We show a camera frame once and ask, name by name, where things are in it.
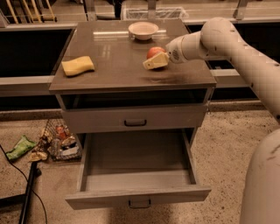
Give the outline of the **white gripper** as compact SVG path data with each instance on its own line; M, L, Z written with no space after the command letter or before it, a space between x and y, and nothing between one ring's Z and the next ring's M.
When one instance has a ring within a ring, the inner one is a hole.
M199 31L175 38L166 45L166 51L168 54L158 52L144 61L143 67L147 70L165 67L169 58L171 62L179 64L189 60L206 60L209 56L209 51L201 43Z

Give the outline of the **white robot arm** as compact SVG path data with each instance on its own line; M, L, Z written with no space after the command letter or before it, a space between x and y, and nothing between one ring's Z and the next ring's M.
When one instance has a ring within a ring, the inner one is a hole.
M280 118L280 65L248 44L224 17L207 20L200 31L170 41L154 52L143 67L160 68L172 62L226 60L262 105ZM255 148L246 173L240 224L280 224L280 129Z

